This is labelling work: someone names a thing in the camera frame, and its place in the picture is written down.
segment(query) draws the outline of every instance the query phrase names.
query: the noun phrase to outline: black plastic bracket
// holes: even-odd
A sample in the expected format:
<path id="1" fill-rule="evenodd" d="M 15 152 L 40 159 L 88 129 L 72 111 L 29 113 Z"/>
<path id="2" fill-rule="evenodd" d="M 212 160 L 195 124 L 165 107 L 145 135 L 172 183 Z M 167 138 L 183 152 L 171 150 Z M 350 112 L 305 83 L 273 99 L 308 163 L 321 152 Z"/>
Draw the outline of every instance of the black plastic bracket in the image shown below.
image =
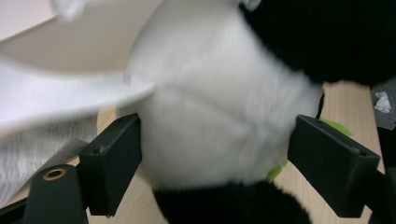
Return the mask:
<path id="1" fill-rule="evenodd" d="M 337 216 L 360 217 L 367 204 L 384 223 L 391 223 L 396 210 L 390 211 L 386 203 L 385 176 L 376 170 L 380 158 L 368 148 L 321 120 L 299 116 L 288 158 Z M 394 192 L 396 185 L 387 186 Z"/>

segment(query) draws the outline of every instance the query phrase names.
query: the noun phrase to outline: stuffed animal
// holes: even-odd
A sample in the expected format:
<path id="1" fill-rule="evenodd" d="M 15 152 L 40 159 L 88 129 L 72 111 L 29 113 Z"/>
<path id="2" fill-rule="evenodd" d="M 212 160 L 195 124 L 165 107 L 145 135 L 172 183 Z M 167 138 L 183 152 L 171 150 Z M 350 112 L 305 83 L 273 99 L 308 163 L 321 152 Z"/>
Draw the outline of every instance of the stuffed animal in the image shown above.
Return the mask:
<path id="1" fill-rule="evenodd" d="M 164 1 L 124 75 L 153 91 L 120 115 L 142 120 L 138 173 L 168 221 L 309 223 L 264 179 L 296 117 L 318 113 L 323 82 L 395 75 L 395 28 L 391 0 Z"/>

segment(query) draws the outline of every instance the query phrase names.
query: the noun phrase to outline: wooden table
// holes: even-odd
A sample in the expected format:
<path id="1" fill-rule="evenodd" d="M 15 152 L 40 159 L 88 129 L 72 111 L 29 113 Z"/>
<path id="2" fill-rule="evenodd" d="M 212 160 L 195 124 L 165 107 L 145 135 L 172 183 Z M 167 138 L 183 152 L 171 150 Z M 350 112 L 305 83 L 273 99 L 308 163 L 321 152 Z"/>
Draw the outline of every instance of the wooden table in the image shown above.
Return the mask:
<path id="1" fill-rule="evenodd" d="M 351 83 L 339 83 L 333 86 L 326 85 L 324 89 L 326 99 L 322 117 L 344 124 L 352 131 L 354 140 L 370 148 L 376 154 L 381 155 L 369 89 Z M 114 111 L 114 108 L 108 108 L 99 113 L 98 132 L 101 132 L 115 119 Z M 381 172 L 384 171 L 382 162 L 378 169 Z M 309 211 L 314 224 L 368 223 L 371 211 L 367 207 L 364 208 L 361 218 L 337 217 L 290 162 L 275 182 L 283 190 L 291 192 L 298 198 L 300 203 Z M 26 194 L 24 192 L 13 201 L 25 197 Z M 92 217 L 89 215 L 89 221 L 92 224 L 166 223 L 154 201 L 149 186 L 138 176 L 134 177 L 114 217 Z"/>
<path id="2" fill-rule="evenodd" d="M 381 155 L 370 90 L 351 83 L 326 85 L 324 90 L 326 96 L 322 117 L 344 124 L 352 131 L 355 141 Z M 382 162 L 378 170 L 384 172 Z M 371 211 L 367 207 L 364 207 L 361 218 L 338 217 L 290 162 L 276 183 L 299 199 L 314 224 L 368 223 Z"/>

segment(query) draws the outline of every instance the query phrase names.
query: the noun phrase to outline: white cloth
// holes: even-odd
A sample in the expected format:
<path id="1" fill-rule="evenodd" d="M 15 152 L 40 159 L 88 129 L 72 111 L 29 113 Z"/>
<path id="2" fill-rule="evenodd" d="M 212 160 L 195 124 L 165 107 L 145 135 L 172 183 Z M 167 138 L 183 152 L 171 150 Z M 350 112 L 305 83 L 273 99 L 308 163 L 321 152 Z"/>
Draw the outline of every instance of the white cloth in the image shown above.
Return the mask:
<path id="1" fill-rule="evenodd" d="M 376 102 L 375 109 L 388 114 L 392 108 L 390 107 L 387 93 L 384 91 L 380 91 L 376 92 L 375 96 L 379 99 Z"/>

